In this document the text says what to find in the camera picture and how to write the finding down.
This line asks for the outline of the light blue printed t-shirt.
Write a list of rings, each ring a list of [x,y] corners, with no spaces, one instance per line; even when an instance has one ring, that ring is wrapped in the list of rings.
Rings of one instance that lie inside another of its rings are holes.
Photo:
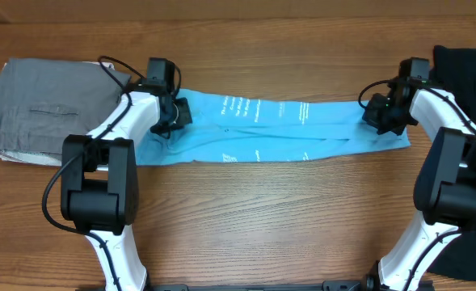
[[[182,89],[192,122],[137,147],[137,165],[187,162],[300,162],[407,148],[403,133],[377,134],[355,102],[306,103]]]

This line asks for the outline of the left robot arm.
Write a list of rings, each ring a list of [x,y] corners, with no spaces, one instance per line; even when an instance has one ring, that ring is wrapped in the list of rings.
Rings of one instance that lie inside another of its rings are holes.
[[[151,57],[136,82],[117,83],[120,104],[98,128],[63,142],[53,176],[61,183],[61,215],[73,222],[70,232],[95,249],[106,290],[151,288],[132,228],[139,201],[136,148],[148,133],[168,139],[192,122],[180,84],[174,62]]]

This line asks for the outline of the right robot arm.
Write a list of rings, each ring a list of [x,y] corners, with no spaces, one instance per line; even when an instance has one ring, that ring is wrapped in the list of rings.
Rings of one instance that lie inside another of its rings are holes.
[[[420,125],[432,146],[415,182],[410,225],[358,290],[431,290],[421,280],[430,265],[453,240],[476,231],[476,124],[429,73],[427,59],[401,61],[398,76],[385,81],[389,93],[363,106],[362,119],[377,134]]]

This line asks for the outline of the black polo shirt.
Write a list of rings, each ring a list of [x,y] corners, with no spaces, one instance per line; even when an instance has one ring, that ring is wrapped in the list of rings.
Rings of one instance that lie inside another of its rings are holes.
[[[476,124],[476,48],[433,49],[432,76],[454,94],[456,103]],[[451,242],[428,269],[436,275],[476,281],[476,233]]]

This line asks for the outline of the folded grey trousers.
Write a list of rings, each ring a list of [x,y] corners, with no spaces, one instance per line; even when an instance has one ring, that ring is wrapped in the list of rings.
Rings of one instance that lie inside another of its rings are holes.
[[[64,139],[101,125],[130,78],[107,62],[11,58],[0,72],[0,159],[60,165]]]

